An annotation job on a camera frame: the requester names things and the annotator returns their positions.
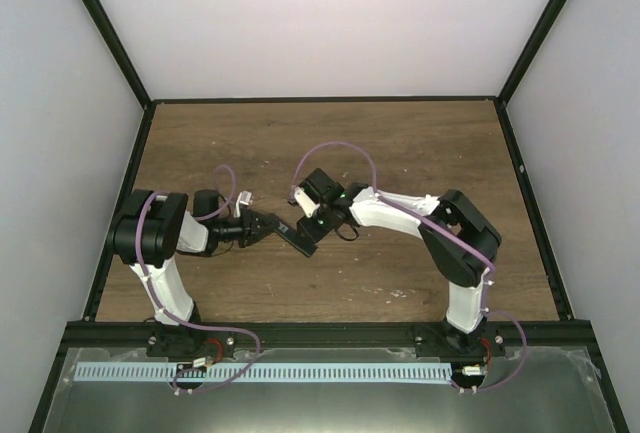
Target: white arm segment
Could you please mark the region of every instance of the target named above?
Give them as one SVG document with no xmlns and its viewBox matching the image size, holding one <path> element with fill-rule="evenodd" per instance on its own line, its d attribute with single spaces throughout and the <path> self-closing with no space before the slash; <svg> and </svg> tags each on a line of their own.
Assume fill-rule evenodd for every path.
<svg viewBox="0 0 640 433">
<path fill-rule="evenodd" d="M 194 220 L 191 213 L 186 211 L 182 219 L 182 228 L 180 230 L 180 238 L 178 239 L 178 250 L 187 253 L 199 253 L 206 248 L 208 235 L 209 232 L 207 229 Z M 149 280 L 144 277 L 140 265 L 138 263 L 131 265 L 131 269 L 142 280 L 144 289 L 147 291 L 147 295 L 149 295 L 149 285 L 147 284 Z M 191 313 L 193 312 L 193 300 L 182 285 L 175 256 L 166 260 L 161 268 L 147 265 L 147 269 L 151 275 L 150 281 L 153 281 L 153 289 L 156 295 L 158 295 L 162 306 L 181 320 L 189 321 Z M 160 311 L 158 305 L 153 302 L 151 295 L 149 295 L 149 299 L 151 300 L 151 304 L 153 304 L 156 321 L 165 325 L 177 325 L 175 321 Z"/>
<path fill-rule="evenodd" d="M 378 191 L 385 198 L 399 203 L 421 216 L 431 214 L 439 204 L 439 200 L 435 196 L 416 197 Z M 353 199 L 350 211 L 353 218 L 362 226 L 380 226 L 422 239 L 422 235 L 418 231 L 420 220 L 381 202 L 376 198 L 371 187 L 362 190 Z M 471 288 L 464 288 L 449 282 L 449 308 L 447 309 L 449 324 L 464 333 L 470 333 L 478 327 L 482 320 L 483 288 L 483 281 L 480 281 L 478 286 Z"/>
</svg>

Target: wooden table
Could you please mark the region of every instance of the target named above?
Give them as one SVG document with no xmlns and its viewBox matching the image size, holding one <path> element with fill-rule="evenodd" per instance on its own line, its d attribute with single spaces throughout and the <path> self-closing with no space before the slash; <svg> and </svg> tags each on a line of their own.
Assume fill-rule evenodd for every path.
<svg viewBox="0 0 640 433">
<path fill-rule="evenodd" d="M 159 105 L 135 186 L 191 198 L 213 188 L 213 169 L 227 163 L 239 190 L 253 192 L 254 209 L 293 225 L 301 210 L 286 198 L 295 167 L 307 150 L 329 140 L 367 150 L 385 191 L 463 191 L 503 237 L 490 307 L 523 320 L 557 319 L 489 101 Z M 347 148 L 319 151 L 302 174 L 315 167 L 345 186 L 371 178 L 366 161 Z M 229 192 L 227 179 L 220 188 Z M 361 229 L 353 243 L 329 235 L 310 259 L 271 235 L 216 258 L 177 261 L 207 321 L 440 320 L 448 303 L 447 281 L 425 245 L 377 228 Z M 98 320 L 140 321 L 152 314 L 139 279 L 114 258 Z"/>
</svg>

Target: vent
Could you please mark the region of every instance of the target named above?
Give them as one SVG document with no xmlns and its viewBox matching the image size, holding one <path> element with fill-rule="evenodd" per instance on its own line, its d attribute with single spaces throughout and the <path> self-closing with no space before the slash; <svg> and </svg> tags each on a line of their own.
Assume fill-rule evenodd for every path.
<svg viewBox="0 0 640 433">
<path fill-rule="evenodd" d="M 181 382 L 219 382 L 241 363 L 218 363 L 205 372 L 188 372 Z M 167 382 L 177 363 L 79 362 L 75 381 Z M 448 363 L 258 363 L 236 381 L 242 383 L 420 383 L 449 384 Z"/>
</svg>

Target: black metal frame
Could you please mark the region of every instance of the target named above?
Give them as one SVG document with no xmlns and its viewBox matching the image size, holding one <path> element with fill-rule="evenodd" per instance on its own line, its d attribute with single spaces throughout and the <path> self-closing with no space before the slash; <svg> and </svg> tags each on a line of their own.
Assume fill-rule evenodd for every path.
<svg viewBox="0 0 640 433">
<path fill-rule="evenodd" d="M 562 7 L 567 0 L 549 0 L 542 16 L 527 41 L 507 82 L 498 97 L 458 96 L 458 97 L 333 97 L 333 98 L 249 98 L 249 99 L 181 99 L 151 101 L 142 84 L 128 54 L 120 42 L 113 25 L 99 0 L 82 0 L 106 44 L 111 50 L 123 75 L 144 109 L 140 128 L 133 148 L 133 153 L 126 170 L 125 178 L 116 204 L 120 208 L 124 198 L 131 192 L 142 159 L 142 153 L 151 128 L 151 122 L 158 104 L 171 103 L 280 103 L 280 102 L 354 102 L 354 101 L 448 101 L 448 100 L 487 100 L 492 101 L 502 127 L 505 141 L 511 156 L 518 185 L 522 192 L 525 207 L 536 238 L 540 256 L 544 265 L 549 286 L 556 304 L 560 320 L 550 322 L 524 322 L 523 328 L 532 346 L 586 347 L 591 360 L 600 369 L 602 376 L 600 386 L 609 406 L 616 430 L 629 431 L 615 391 L 611 384 L 606 366 L 602 359 L 596 338 L 588 321 L 573 319 L 573 312 L 567 297 L 558 266 L 553 255 L 549 238 L 540 216 L 535 196 L 524 167 L 522 156 L 509 122 L 506 106 L 513 96 L 520 81 L 531 65 L 545 37 L 553 26 Z M 111 265 L 111 252 L 105 247 L 100 257 L 98 269 L 91 288 L 89 299 L 84 310 L 84 321 L 70 322 L 64 332 L 60 348 L 53 362 L 51 373 L 44 388 L 40 403 L 36 410 L 30 431 L 42 431 L 49 407 L 53 398 L 65 355 L 74 347 L 148 347 L 150 338 L 157 334 L 157 326 L 153 323 L 99 323 L 95 322 L 96 314 L 104 290 L 108 271 Z M 415 347 L 418 356 L 438 356 L 445 361 L 460 359 L 452 357 L 451 351 L 443 350 L 438 340 L 433 337 L 441 327 L 441 323 L 322 323 L 322 324 L 284 324 L 255 323 L 234 324 L 255 331 L 264 342 L 266 348 L 291 347 Z M 510 323 L 489 323 L 491 334 L 500 332 L 505 346 L 518 345 L 520 337 Z M 248 340 L 241 337 L 235 343 L 238 347 L 251 347 Z"/>
</svg>

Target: wall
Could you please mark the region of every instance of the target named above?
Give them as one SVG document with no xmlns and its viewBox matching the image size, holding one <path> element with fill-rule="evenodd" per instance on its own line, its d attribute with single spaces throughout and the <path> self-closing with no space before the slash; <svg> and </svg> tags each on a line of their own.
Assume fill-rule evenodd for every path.
<svg viewBox="0 0 640 433">
<path fill-rule="evenodd" d="M 492 95 L 547 0 L 102 0 L 153 98 Z"/>
<path fill-rule="evenodd" d="M 0 18 L 0 429 L 24 432 L 81 317 L 141 110 L 80 0 L 2 0 Z"/>
<path fill-rule="evenodd" d="M 576 315 L 640 431 L 640 0 L 569 0 L 509 112 Z"/>
</svg>

